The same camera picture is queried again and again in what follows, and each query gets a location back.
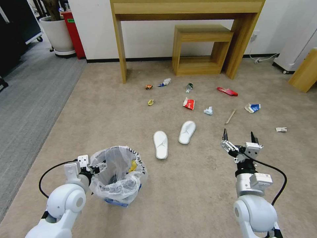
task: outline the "carpet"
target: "carpet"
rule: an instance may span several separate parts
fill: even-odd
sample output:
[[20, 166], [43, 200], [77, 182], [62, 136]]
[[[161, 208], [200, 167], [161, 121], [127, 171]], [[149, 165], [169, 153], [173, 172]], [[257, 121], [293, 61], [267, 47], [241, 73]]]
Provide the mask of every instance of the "carpet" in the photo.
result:
[[[0, 224], [0, 237], [24, 237], [39, 222], [47, 200], [38, 190], [38, 180], [45, 170], [115, 145], [140, 153], [148, 181], [128, 208], [109, 205], [88, 192], [73, 227], [74, 238], [242, 237], [232, 210], [236, 165], [220, 147], [224, 128], [229, 140], [239, 145], [250, 141], [253, 131], [264, 146], [258, 159], [288, 176], [275, 203], [283, 236], [314, 237], [316, 87], [307, 94], [297, 91], [287, 83], [290, 76], [271, 63], [243, 59], [230, 80], [224, 74], [175, 77], [170, 61], [128, 62], [126, 84], [121, 83], [119, 63], [88, 64]], [[166, 78], [172, 78], [171, 83], [158, 88]], [[189, 82], [194, 89], [186, 94]], [[153, 89], [145, 90], [146, 84]], [[217, 87], [231, 88], [239, 96], [228, 96]], [[185, 97], [195, 99], [193, 111], [183, 107]], [[148, 106], [149, 99], [155, 104]], [[244, 109], [247, 103], [262, 107], [250, 114]], [[203, 113], [209, 106], [212, 116]], [[237, 112], [225, 126], [233, 108]], [[182, 145], [178, 135], [187, 120], [197, 128], [190, 143]], [[278, 133], [275, 127], [288, 131]], [[157, 130], [168, 136], [166, 160], [155, 158]], [[272, 175], [274, 184], [265, 196], [271, 202], [283, 177], [262, 165], [257, 170]], [[44, 178], [43, 190], [49, 194], [64, 182], [63, 167], [56, 168]]]
[[0, 93], [0, 222], [86, 65], [55, 56], [43, 39], [31, 43]]

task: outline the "red snack wrapper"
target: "red snack wrapper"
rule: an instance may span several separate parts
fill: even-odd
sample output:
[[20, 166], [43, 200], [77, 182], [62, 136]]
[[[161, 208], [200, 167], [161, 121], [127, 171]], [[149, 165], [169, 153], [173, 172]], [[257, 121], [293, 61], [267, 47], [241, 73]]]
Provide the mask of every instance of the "red snack wrapper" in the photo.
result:
[[238, 96], [238, 93], [236, 93], [235, 91], [231, 90], [231, 89], [224, 89], [221, 87], [217, 87], [217, 89], [223, 93], [226, 93], [228, 95], [232, 95], [232, 96]]
[[194, 110], [195, 100], [185, 98], [183, 106], [189, 108], [190, 110]]

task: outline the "trash can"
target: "trash can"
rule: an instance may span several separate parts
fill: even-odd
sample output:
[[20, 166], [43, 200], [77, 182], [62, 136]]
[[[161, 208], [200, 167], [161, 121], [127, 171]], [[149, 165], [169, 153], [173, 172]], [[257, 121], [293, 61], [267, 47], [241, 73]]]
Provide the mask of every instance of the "trash can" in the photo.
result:
[[85, 58], [86, 57], [85, 51], [78, 34], [72, 12], [66, 11], [66, 12], [62, 12], [61, 14], [63, 15], [64, 20], [66, 22], [66, 26], [67, 26], [70, 38], [72, 39], [77, 58], [78, 59]]
[[106, 160], [107, 169], [91, 179], [90, 190], [110, 204], [127, 207], [147, 180], [140, 154], [127, 146], [114, 146], [93, 154], [91, 165]]

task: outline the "white slipper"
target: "white slipper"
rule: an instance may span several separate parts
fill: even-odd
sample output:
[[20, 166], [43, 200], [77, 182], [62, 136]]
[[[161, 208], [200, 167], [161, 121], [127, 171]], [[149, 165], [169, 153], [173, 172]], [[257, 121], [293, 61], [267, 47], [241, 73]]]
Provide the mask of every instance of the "white slipper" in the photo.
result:
[[153, 135], [156, 157], [158, 159], [167, 158], [168, 140], [167, 135], [163, 131], [157, 131]]
[[179, 133], [178, 141], [181, 144], [188, 144], [195, 130], [196, 124], [193, 121], [185, 122], [182, 125], [181, 131]]

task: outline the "white plant pot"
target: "white plant pot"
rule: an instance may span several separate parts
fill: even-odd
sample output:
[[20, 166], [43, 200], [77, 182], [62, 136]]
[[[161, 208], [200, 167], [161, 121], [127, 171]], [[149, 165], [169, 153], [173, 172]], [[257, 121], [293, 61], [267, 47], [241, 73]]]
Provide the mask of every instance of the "white plant pot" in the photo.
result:
[[75, 53], [64, 19], [51, 21], [51, 17], [43, 17], [40, 19], [40, 23], [54, 47], [55, 54], [71, 55]]

